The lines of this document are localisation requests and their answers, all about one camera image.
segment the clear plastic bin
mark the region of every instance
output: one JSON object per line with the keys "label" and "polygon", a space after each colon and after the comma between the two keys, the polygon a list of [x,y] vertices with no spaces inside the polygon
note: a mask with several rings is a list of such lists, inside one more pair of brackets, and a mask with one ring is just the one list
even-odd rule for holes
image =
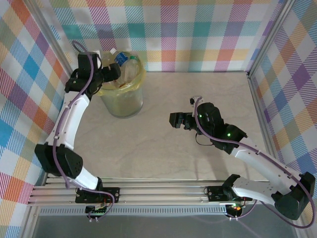
{"label": "clear plastic bin", "polygon": [[97,93],[108,111],[115,117],[132,117],[142,108],[142,84],[145,79],[146,71],[141,60],[139,60],[138,63],[139,73],[131,83],[127,83],[120,88],[116,88],[110,83],[105,83]]}

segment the plastic bottle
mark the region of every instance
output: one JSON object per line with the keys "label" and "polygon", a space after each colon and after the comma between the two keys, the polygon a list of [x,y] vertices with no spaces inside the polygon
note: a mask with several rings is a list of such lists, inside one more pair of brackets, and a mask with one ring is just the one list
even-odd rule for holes
{"label": "plastic bottle", "polygon": [[110,53],[114,56],[114,61],[120,66],[121,68],[121,76],[115,81],[115,86],[120,87],[125,84],[125,66],[129,60],[128,56],[125,55],[124,52],[118,52],[115,48],[110,50]]}
{"label": "plastic bottle", "polygon": [[131,55],[129,61],[125,65],[124,81],[130,83],[139,72],[138,57]]}

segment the table surface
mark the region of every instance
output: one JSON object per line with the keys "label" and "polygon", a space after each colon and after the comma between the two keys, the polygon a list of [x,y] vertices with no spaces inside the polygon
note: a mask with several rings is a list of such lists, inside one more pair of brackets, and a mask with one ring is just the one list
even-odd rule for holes
{"label": "table surface", "polygon": [[[169,114],[192,112],[189,99],[202,95],[225,123],[242,129],[265,150],[245,73],[147,73],[143,108],[134,117],[113,117],[94,96],[75,139],[84,167],[101,178],[219,179],[231,174],[262,180],[244,162],[195,142],[195,132],[175,129]],[[198,136],[200,143],[210,141]]]}

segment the plaid wallpaper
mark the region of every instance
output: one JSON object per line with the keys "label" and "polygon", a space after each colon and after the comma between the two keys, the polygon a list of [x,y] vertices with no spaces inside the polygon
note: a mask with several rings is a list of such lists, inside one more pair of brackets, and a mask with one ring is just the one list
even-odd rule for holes
{"label": "plaid wallpaper", "polygon": [[279,160],[317,178],[317,0],[295,2],[254,83]]}
{"label": "plaid wallpaper", "polygon": [[43,171],[35,145],[63,100],[63,68],[22,0],[0,4],[0,238],[14,238]]}
{"label": "plaid wallpaper", "polygon": [[73,68],[70,45],[137,51],[147,71],[246,70],[283,0],[37,0]]}

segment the bottle cap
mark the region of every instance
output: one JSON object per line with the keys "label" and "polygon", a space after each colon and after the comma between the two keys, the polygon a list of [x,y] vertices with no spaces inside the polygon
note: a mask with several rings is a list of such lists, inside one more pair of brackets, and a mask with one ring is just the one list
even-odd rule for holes
{"label": "bottle cap", "polygon": [[116,52],[117,50],[115,49],[115,48],[112,48],[111,50],[110,50],[110,53],[112,54],[112,55],[114,55],[114,53]]}

